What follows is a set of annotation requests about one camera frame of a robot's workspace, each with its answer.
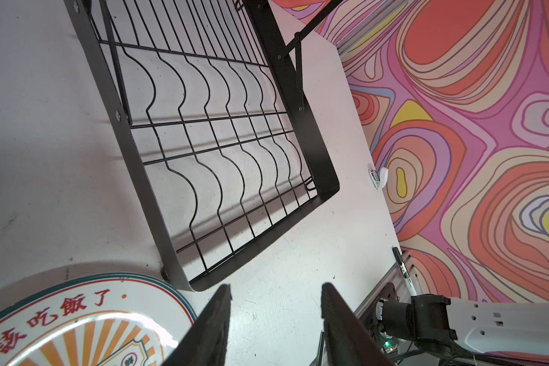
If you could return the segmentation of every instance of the wire grid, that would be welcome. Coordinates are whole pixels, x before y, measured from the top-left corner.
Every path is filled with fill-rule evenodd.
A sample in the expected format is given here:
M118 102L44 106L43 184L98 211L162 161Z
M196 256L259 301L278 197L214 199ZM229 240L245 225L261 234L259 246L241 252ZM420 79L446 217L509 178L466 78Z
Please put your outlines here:
M227 0L109 0L124 108L191 281L317 195L248 15ZM98 2L91 20L112 74Z

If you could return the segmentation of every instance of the colorful wallpaper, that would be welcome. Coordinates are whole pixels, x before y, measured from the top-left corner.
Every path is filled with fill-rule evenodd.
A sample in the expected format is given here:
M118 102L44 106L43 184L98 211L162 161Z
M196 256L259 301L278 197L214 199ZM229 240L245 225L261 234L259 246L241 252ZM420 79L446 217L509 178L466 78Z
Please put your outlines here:
M337 44L384 1L317 31ZM342 62L424 291L549 302L549 0L410 0Z

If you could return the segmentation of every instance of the white plate with chinese characters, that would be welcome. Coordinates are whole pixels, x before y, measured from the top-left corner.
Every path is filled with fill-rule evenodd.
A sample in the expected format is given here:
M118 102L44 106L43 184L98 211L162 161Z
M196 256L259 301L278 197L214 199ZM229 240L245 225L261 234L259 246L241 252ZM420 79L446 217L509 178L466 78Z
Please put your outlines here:
M0 365L160 366L196 319L165 282L97 274L0 313Z

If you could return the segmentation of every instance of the marker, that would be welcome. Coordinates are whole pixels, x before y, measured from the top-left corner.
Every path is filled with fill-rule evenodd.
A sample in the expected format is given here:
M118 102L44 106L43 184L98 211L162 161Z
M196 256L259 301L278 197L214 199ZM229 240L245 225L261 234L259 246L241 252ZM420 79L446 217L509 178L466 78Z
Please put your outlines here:
M411 296L417 296L417 290L413 286L413 281L411 280L411 276L409 276L409 271L407 271L407 267L404 265L403 257L400 255L399 249L396 246L393 246L392 252L395 254L396 263L399 265L400 273L403 274L404 284L407 285L409 293L411 294Z

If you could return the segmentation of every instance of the red chinese character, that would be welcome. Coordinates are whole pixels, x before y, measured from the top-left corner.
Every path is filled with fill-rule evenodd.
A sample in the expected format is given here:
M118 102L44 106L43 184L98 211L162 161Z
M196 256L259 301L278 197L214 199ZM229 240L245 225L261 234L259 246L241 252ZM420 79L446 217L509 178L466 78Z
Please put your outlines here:
M97 306L102 306L103 296L106 295L108 292L110 292L110 290L101 290L101 291L98 291L98 292L94 292L96 295L100 296L99 303L96 304Z
M50 322L47 323L47 310L49 310L50 307L46 308L43 311L37 311L37 314L32 318L27 320L27 323L31 328L35 327L39 323L41 323L42 326L48 326L55 320L57 320L58 316L56 314L49 315L52 319Z
M14 328L8 329L2 332L2 338L0 338L0 353L8 353L12 348L16 347L16 342L19 339L26 338L26 334L20 335L19 332L13 332Z
M63 305L61 305L60 309L63 309L63 316L67 316L69 314L73 314L74 312L85 309L86 306L83 305L81 302L85 298L84 294L79 294L73 299L70 299L69 297L66 297L63 301Z

